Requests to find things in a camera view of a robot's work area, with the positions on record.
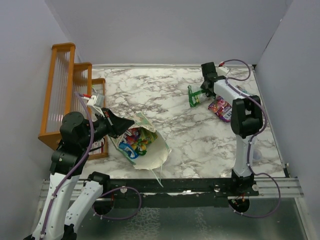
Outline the purple Fox's candy bag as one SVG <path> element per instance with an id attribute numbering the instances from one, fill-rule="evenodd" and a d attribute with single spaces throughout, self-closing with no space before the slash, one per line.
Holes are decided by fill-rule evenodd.
<path id="1" fill-rule="evenodd" d="M 232 117 L 232 106 L 221 96 L 217 96 L 208 106 L 208 110 L 212 111 L 220 120 L 229 123 Z"/>

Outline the green paper gift bag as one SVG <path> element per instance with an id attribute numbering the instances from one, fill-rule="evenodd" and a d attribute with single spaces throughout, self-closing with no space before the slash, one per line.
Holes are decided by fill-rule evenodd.
<path id="1" fill-rule="evenodd" d="M 134 125 L 118 138 L 110 137 L 113 146 L 136 170 L 154 172 L 155 169 L 162 169 L 171 153 L 165 139 L 143 113 L 138 112 L 129 116 L 128 119 L 133 120 Z M 122 142 L 131 145 L 139 156 L 136 159 L 129 159 L 127 154 L 119 148 Z"/>

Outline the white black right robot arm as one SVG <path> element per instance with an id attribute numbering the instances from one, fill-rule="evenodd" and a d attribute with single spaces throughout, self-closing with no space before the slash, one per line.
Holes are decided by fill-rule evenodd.
<path id="1" fill-rule="evenodd" d="M 201 65 L 204 81 L 201 89 L 209 97 L 222 97 L 231 105 L 230 127 L 236 137 L 235 163 L 231 170 L 229 190 L 240 196 L 254 185 L 253 153 L 257 133 L 263 128 L 261 100 L 234 87 L 225 74 L 220 75 L 214 62 Z"/>

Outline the green snack pouch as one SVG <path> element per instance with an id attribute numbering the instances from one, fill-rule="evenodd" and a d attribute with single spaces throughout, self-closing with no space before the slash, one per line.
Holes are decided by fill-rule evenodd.
<path id="1" fill-rule="evenodd" d="M 188 85 L 188 102 L 191 108 L 206 102 L 209 98 L 207 97 L 205 91 L 196 85 Z"/>

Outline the green Fox's mint candy bag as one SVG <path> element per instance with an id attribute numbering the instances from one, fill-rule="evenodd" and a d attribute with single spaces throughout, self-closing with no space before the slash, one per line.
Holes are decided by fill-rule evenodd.
<path id="1" fill-rule="evenodd" d="M 239 85 L 236 85 L 235 88 L 236 88 L 239 95 L 241 95 L 243 97 L 250 97 L 251 96 L 251 94 L 245 88 L 243 88 Z"/>

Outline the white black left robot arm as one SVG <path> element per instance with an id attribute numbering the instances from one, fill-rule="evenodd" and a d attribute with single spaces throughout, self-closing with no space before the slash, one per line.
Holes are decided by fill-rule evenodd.
<path id="1" fill-rule="evenodd" d="M 87 212 L 98 197 L 111 190 L 110 177 L 94 172 L 84 191 L 71 203 L 72 193 L 80 179 L 94 142 L 105 136 L 117 138 L 135 122 L 118 117 L 108 108 L 92 121 L 82 113 L 66 114 L 60 126 L 61 141 L 51 156 L 49 189 L 39 222 L 28 240 L 75 240 Z"/>

